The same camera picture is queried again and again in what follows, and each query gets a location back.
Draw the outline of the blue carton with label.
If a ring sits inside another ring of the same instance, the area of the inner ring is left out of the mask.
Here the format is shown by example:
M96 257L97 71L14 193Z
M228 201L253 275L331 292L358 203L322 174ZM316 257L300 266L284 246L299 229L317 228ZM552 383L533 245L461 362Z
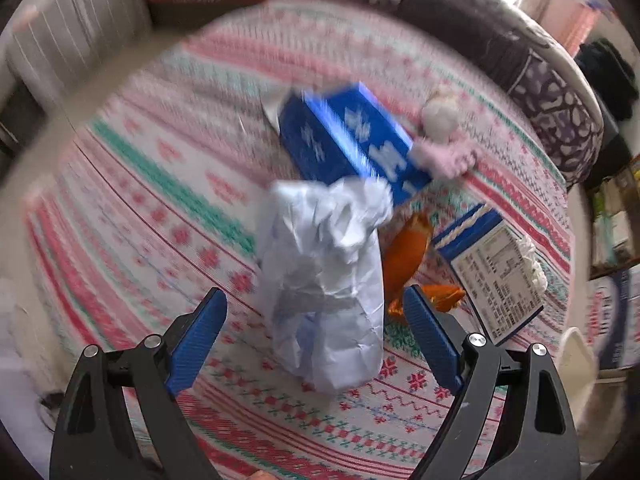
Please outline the blue carton with label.
M433 240L469 297L484 335L502 344L544 308L514 234L494 208L479 204Z

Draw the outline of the orange snack wrapper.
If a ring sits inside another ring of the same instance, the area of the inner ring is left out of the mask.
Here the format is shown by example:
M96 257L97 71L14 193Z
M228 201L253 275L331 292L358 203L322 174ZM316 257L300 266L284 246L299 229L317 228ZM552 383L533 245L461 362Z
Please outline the orange snack wrapper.
M415 212L396 234L382 258L386 316L392 321L406 324L402 295L409 281L418 272L431 244L433 227L428 215ZM432 306L442 313L454 310L465 298L465 291L454 285L420 285Z

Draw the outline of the pink knitted cloth strip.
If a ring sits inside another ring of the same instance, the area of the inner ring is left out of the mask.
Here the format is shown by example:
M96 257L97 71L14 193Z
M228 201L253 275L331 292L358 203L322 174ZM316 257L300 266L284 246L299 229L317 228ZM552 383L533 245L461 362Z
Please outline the pink knitted cloth strip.
M416 168L434 179L454 179L473 169L483 150L466 134L455 131L450 136L420 136L408 153Z

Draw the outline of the white paper bag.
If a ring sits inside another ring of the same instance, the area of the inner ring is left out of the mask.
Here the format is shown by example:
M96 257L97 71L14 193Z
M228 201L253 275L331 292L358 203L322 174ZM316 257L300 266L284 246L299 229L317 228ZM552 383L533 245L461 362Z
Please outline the white paper bag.
M393 213L377 178L277 181L257 221L257 304L280 364L323 393L368 382L383 359L378 228Z

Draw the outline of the small white tissue ball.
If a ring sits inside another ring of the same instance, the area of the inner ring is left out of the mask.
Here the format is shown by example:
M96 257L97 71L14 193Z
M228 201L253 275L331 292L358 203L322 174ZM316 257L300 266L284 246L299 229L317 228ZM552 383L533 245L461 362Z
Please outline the small white tissue ball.
M420 111L424 134L438 143L448 143L460 129L459 100L454 92L446 88L435 89Z

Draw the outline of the blue snowflake carton box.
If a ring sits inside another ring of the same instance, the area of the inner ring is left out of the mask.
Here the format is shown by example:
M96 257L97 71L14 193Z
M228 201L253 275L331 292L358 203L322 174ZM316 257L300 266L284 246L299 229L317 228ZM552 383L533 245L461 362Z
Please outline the blue snowflake carton box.
M396 207L432 182L409 158L408 133L361 82L322 93L292 91L276 117L281 143L306 180L381 178Z

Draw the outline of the white plastic trash bin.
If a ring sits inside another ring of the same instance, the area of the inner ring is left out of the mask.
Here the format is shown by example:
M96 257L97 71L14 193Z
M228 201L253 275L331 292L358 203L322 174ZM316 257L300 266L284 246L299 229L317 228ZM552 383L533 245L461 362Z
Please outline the white plastic trash bin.
M596 384L598 362L577 327L570 327L563 333L555 365L574 424L578 427Z

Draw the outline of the patterned striped tablecloth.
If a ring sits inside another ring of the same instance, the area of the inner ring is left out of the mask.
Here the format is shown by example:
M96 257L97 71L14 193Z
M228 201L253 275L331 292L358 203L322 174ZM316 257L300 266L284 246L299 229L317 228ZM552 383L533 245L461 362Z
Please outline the patterned striped tablecloth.
M572 280L566 184L513 101L458 52L358 6L269 0L229 13L108 98L25 218L66 370L88 344L132 347L209 289L226 294L224 329L179 403L229 479L258 469L282 479L405 479L451 402L398 324L386 326L378 376L334 396L272 356L258 311L256 219L270 183L297 172L262 100L289 84L349 82L409 127L433 92L456 96L482 159L463 178L424 188L380 239L418 209L441 231L475 205L493 206L533 239L549 282L541 314L506 346L558 348Z

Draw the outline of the purple white bed quilt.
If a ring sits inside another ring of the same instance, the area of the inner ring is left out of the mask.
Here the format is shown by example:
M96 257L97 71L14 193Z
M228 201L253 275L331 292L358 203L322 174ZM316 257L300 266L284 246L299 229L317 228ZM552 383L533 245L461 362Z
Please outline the purple white bed quilt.
M146 0L221 10L262 0ZM381 11L453 48L506 92L534 127L567 185L585 180L598 159L603 116L567 50L503 0L332 0Z

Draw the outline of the grey striped cushion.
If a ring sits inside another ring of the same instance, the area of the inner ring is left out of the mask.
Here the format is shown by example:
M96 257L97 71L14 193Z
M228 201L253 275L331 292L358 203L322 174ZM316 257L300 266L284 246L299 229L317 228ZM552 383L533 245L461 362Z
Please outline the grey striped cushion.
M2 30L1 67L48 112L150 30L143 0L22 0Z

